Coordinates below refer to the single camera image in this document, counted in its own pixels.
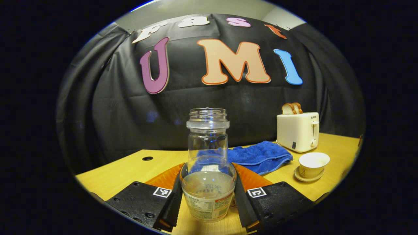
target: purple letter u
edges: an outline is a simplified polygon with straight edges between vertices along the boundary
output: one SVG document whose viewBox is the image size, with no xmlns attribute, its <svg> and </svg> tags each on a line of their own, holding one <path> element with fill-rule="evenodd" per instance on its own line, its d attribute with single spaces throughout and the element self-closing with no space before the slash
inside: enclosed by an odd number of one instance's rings
<svg viewBox="0 0 418 235">
<path fill-rule="evenodd" d="M 150 56 L 151 51 L 145 53 L 139 63 L 142 67 L 142 78 L 145 89 L 150 94 L 157 94 L 164 90 L 168 83 L 168 59 L 166 45 L 168 37 L 161 39 L 154 47 L 158 56 L 158 67 L 160 74 L 157 79 L 151 77 Z"/>
</svg>

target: teacup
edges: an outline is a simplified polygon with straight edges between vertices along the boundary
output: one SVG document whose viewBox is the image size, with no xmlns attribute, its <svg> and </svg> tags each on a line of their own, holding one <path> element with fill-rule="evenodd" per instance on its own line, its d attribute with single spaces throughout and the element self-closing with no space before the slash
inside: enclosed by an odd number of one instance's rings
<svg viewBox="0 0 418 235">
<path fill-rule="evenodd" d="M 324 153 L 307 153 L 299 158 L 299 173 L 304 178 L 319 175 L 329 163 L 330 157 Z"/>
</svg>

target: table hole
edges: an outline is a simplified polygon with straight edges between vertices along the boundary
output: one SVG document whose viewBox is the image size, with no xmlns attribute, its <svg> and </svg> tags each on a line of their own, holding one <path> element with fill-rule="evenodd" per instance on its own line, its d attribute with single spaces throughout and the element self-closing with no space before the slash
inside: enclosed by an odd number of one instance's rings
<svg viewBox="0 0 418 235">
<path fill-rule="evenodd" d="M 148 156 L 148 157 L 144 157 L 142 160 L 144 160 L 144 161 L 149 161 L 149 160 L 153 160 L 153 159 L 154 159 L 153 157 Z"/>
</svg>

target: toast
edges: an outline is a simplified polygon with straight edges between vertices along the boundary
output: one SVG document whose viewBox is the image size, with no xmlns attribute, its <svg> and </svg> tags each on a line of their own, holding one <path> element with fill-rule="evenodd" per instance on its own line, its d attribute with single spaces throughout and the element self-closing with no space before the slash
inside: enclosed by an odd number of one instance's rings
<svg viewBox="0 0 418 235">
<path fill-rule="evenodd" d="M 296 111 L 297 114 L 302 114 L 303 113 L 303 111 L 301 109 L 301 105 L 299 103 L 293 102 L 292 104 L 293 104 L 293 107 L 295 108 L 295 111 Z"/>
<path fill-rule="evenodd" d="M 282 106 L 282 113 L 283 115 L 291 115 L 291 114 L 297 114 L 295 111 L 295 107 L 292 104 L 284 104 Z"/>
<path fill-rule="evenodd" d="M 302 114 L 301 105 L 297 102 L 286 103 L 282 106 L 283 115 Z"/>
</svg>

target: pink letter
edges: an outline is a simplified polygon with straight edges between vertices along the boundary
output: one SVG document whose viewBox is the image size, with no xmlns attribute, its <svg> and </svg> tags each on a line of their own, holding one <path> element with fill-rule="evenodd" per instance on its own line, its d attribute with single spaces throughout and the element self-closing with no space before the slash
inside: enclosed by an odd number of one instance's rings
<svg viewBox="0 0 418 235">
<path fill-rule="evenodd" d="M 168 37 L 161 39 L 154 47 L 158 56 L 158 68 L 160 74 L 156 80 L 151 77 L 150 56 L 151 51 L 145 53 L 139 63 L 142 67 L 142 78 L 145 89 L 150 94 L 157 94 L 164 90 L 168 83 L 168 59 L 167 59 L 167 43 Z"/>
<path fill-rule="evenodd" d="M 251 27 L 250 23 L 241 18 L 227 18 L 228 24 L 233 26 Z"/>
</svg>

